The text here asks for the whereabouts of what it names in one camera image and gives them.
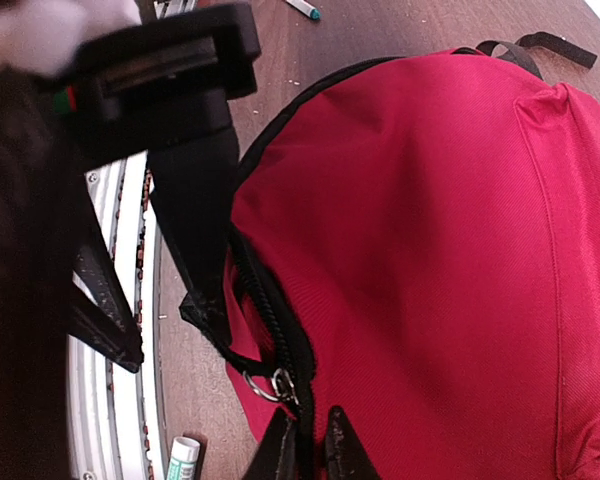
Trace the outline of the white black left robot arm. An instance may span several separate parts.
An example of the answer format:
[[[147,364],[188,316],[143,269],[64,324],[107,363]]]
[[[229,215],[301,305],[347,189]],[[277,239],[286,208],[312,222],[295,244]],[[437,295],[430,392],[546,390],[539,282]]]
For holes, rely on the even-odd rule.
[[[66,322],[83,176],[10,63],[23,6],[0,1],[0,479],[66,479]]]

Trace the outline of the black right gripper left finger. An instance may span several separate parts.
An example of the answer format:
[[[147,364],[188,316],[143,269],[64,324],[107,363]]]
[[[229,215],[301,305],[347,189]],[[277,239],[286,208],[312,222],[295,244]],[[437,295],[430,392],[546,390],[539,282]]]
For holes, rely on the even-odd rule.
[[[296,430],[296,421],[278,408],[242,479],[296,479]]]

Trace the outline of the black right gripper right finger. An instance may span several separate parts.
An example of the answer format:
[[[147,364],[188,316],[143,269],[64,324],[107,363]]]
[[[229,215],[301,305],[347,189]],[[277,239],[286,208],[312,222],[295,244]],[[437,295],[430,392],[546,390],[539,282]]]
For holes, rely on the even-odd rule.
[[[329,411],[324,447],[328,479],[380,479],[344,409],[340,406],[334,406]]]

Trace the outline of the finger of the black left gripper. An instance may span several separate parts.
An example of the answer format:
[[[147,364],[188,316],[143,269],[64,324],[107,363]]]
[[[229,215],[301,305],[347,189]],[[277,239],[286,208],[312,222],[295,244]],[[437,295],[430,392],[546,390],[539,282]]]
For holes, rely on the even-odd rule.
[[[185,319],[218,348],[231,340],[223,274],[238,159],[232,127],[148,155],[153,209],[189,296]]]
[[[69,334],[135,374],[144,361],[140,330],[86,189],[79,193],[78,213],[84,233],[79,242],[74,273],[85,287],[73,286],[71,289]]]

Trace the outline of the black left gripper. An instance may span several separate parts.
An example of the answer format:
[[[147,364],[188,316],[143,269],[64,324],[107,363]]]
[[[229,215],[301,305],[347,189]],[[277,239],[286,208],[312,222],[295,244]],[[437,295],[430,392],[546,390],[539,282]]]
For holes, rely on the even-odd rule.
[[[260,54],[251,6],[224,3],[85,43],[35,84],[55,97],[86,164],[105,165],[229,128],[229,101],[257,89]]]

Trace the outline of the red student backpack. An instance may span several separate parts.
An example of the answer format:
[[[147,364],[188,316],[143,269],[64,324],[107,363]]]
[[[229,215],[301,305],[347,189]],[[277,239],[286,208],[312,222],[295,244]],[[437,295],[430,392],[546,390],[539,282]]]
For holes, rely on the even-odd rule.
[[[600,104],[493,44],[298,95],[241,164],[229,375],[328,479],[344,409],[380,479],[600,479]]]

